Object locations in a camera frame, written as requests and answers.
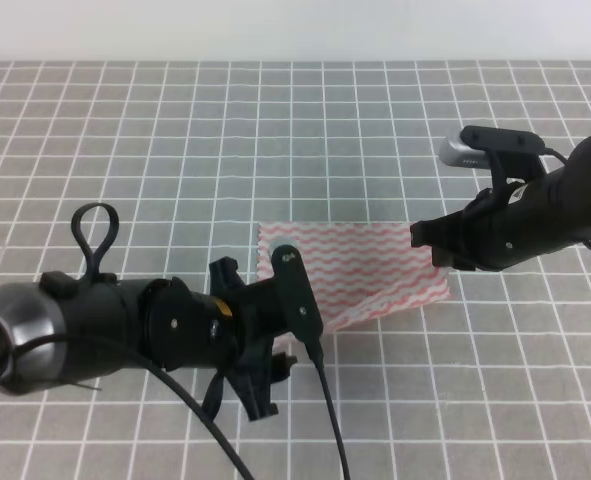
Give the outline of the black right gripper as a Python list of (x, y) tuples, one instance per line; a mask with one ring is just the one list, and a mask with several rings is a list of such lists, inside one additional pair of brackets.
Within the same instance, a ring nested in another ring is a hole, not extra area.
[(501, 271), (570, 244), (575, 188), (511, 184), (463, 210), (411, 225), (411, 245), (428, 247), (434, 266)]

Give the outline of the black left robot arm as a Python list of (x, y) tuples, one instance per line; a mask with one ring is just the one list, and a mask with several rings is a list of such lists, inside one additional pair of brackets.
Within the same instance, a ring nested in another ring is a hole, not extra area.
[(106, 213), (97, 248), (82, 232), (84, 210), (72, 217), (86, 261), (80, 278), (50, 271), (33, 283), (0, 286), (1, 390), (19, 396), (106, 376), (131, 367), (127, 352), (134, 351), (167, 372), (213, 370), (202, 404), (209, 417), (225, 386), (251, 420), (275, 415), (271, 388), (290, 376), (295, 358), (273, 349), (287, 327), (273, 283), (245, 283), (230, 257), (211, 263), (205, 294), (177, 277), (121, 280), (100, 268), (119, 231), (116, 209)]

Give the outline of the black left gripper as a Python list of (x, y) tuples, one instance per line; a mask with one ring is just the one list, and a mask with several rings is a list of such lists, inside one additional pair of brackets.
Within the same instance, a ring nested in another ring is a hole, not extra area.
[(275, 340), (290, 333), (273, 276), (246, 284), (238, 262), (224, 257), (209, 265), (211, 287), (199, 293), (178, 277), (150, 281), (144, 290), (144, 353), (157, 366), (216, 370), (202, 409), (214, 420), (224, 381), (250, 421), (278, 413), (271, 385), (287, 380), (295, 357), (275, 353)]

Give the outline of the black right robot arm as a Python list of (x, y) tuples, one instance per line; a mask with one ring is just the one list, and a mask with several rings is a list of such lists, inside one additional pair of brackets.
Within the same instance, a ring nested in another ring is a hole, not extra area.
[(468, 125), (442, 144), (447, 166), (487, 170), (492, 184), (463, 209), (411, 225), (411, 244), (428, 247), (436, 267), (502, 271), (591, 240), (591, 136), (562, 167), (538, 135)]

